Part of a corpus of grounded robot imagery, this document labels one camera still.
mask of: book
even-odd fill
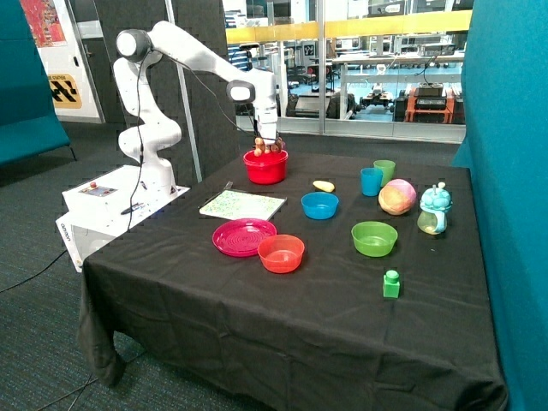
[[[223,190],[200,208],[200,214],[228,220],[259,218],[268,221],[286,200],[236,190]]]

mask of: orange machine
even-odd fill
[[[405,122],[437,122],[451,124],[455,112],[455,95],[451,88],[424,93],[424,87],[413,87],[408,96]]]

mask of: green block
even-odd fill
[[[383,296],[384,298],[397,298],[400,294],[400,275],[397,271],[388,270],[384,274]]]

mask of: ball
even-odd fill
[[[401,179],[388,182],[378,194],[380,207],[392,216],[411,210],[416,200],[417,192],[413,186]]]

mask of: yellow beam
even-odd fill
[[[382,34],[433,33],[466,31],[470,27],[472,11],[418,13],[374,19],[327,21],[325,37],[376,36]],[[240,43],[317,39],[318,23],[286,24],[269,27],[230,28],[226,31],[229,45]]]
[[[463,31],[470,27],[471,17],[472,11],[451,11],[395,15],[374,19],[327,21],[325,37]]]

